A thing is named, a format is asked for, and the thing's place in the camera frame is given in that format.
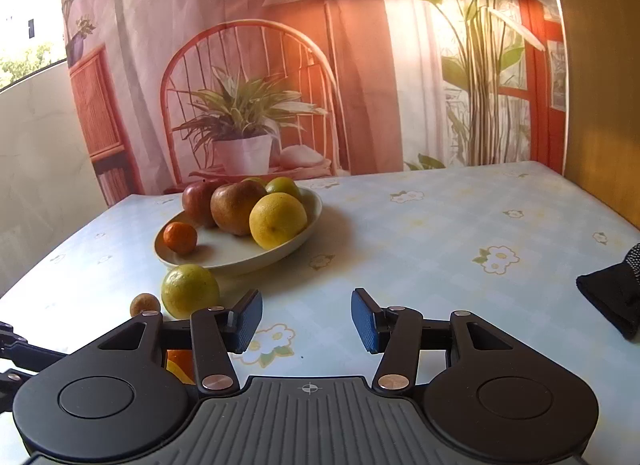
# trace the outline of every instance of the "crosshair symbol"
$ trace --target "crosshair symbol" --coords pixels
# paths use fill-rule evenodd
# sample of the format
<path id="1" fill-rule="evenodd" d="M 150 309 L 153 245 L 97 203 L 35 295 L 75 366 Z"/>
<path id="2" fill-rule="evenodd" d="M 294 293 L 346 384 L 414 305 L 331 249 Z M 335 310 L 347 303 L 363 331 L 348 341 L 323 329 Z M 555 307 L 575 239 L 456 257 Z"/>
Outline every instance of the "crosshair symbol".
<path id="1" fill-rule="evenodd" d="M 308 384 L 299 387 L 299 389 L 302 389 L 305 393 L 310 395 L 311 393 L 315 393 L 318 389 L 322 389 L 322 387 L 318 387 L 317 385 L 309 382 Z"/>

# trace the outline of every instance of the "white flower print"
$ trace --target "white flower print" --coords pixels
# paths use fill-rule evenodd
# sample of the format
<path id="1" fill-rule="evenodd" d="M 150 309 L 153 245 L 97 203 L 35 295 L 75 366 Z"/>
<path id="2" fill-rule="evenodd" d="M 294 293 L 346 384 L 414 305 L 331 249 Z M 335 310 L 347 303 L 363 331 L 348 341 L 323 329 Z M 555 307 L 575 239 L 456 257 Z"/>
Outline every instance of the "white flower print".
<path id="1" fill-rule="evenodd" d="M 601 245 L 606 245 L 609 241 L 609 238 L 607 238 L 604 232 L 594 232 L 592 237 Z"/>
<path id="2" fill-rule="evenodd" d="M 318 182 L 313 182 L 309 187 L 311 189 L 329 189 L 331 187 L 335 187 L 336 185 L 340 185 L 340 182 L 338 182 L 337 180 L 322 179 Z"/>
<path id="3" fill-rule="evenodd" d="M 524 213 L 521 210 L 506 210 L 503 211 L 502 214 L 507 214 L 510 218 L 520 219 L 524 216 Z"/>
<path id="4" fill-rule="evenodd" d="M 319 254 L 316 257 L 313 257 L 311 261 L 309 261 L 309 266 L 314 270 L 320 270 L 320 268 L 324 268 L 331 260 L 335 257 L 333 254 Z"/>
<path id="5" fill-rule="evenodd" d="M 509 176 L 510 178 L 526 178 L 529 174 L 520 171 L 509 171 L 503 172 L 503 175 Z"/>
<path id="6" fill-rule="evenodd" d="M 291 340 L 296 336 L 286 324 L 278 323 L 266 330 L 258 330 L 249 342 L 249 346 L 242 355 L 233 355 L 242 364 L 258 363 L 266 368 L 276 357 L 290 357 L 293 355 Z"/>
<path id="7" fill-rule="evenodd" d="M 507 267 L 512 263 L 519 262 L 519 260 L 520 258 L 510 248 L 501 246 L 480 249 L 480 255 L 475 257 L 473 262 L 482 265 L 482 269 L 486 273 L 504 275 L 507 272 Z"/>
<path id="8" fill-rule="evenodd" d="M 394 201 L 395 203 L 404 203 L 405 201 L 422 200 L 424 198 L 424 193 L 419 190 L 401 190 L 399 193 L 390 194 L 389 196 L 391 197 L 391 201 Z"/>

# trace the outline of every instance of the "fruit bowl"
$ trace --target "fruit bowl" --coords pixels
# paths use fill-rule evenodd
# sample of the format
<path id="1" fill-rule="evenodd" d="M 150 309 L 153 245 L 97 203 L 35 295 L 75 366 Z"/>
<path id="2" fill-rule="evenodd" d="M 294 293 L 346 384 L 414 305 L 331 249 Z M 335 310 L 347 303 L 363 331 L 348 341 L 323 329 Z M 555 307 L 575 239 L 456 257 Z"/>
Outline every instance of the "fruit bowl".
<path id="1" fill-rule="evenodd" d="M 195 263 L 213 270 L 219 275 L 240 275 L 264 268 L 279 261 L 299 248 L 316 228 L 322 212 L 322 200 L 312 190 L 300 188 L 302 204 L 305 206 L 307 224 L 305 229 L 291 241 L 269 251 L 261 249 L 251 236 L 238 237 L 218 228 L 205 228 L 194 223 L 185 211 L 171 218 L 158 232 L 154 252 L 167 267 L 174 268 L 185 263 Z M 193 225 L 198 232 L 198 245 L 188 255 L 178 255 L 164 244 L 162 233 L 171 222 L 182 221 Z"/>

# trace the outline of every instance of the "printed backdrop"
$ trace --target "printed backdrop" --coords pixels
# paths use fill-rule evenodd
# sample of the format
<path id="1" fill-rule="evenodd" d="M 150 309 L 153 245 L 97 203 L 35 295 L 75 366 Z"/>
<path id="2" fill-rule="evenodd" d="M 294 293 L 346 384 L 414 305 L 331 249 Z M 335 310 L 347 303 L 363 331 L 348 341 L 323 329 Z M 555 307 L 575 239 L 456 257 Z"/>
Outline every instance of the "printed backdrop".
<path id="1" fill-rule="evenodd" d="M 561 170 L 556 0 L 62 0 L 109 205 L 198 178 Z"/>

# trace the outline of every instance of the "green lime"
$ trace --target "green lime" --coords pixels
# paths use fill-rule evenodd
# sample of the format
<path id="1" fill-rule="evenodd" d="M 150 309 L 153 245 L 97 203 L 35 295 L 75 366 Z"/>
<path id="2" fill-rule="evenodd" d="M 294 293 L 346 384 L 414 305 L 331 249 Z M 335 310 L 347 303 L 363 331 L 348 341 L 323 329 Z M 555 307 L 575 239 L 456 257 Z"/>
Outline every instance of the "green lime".
<path id="1" fill-rule="evenodd" d="M 292 179 L 287 178 L 286 176 L 279 176 L 271 180 L 267 187 L 265 187 L 267 193 L 272 194 L 274 192 L 285 192 L 286 194 L 292 195 L 296 200 L 302 201 L 302 196 L 300 195 L 300 189 L 296 185 Z"/>
<path id="2" fill-rule="evenodd" d="M 243 180 L 243 182 L 245 182 L 246 180 L 251 180 L 252 182 L 256 182 L 257 184 L 262 185 L 263 187 L 266 187 L 267 182 L 265 182 L 262 178 L 260 178 L 259 176 L 250 176 L 249 178 L 245 178 Z"/>
<path id="3" fill-rule="evenodd" d="M 199 265 L 180 265 L 164 277 L 162 304 L 177 319 L 188 319 L 194 311 L 220 304 L 220 289 L 213 274 Z"/>

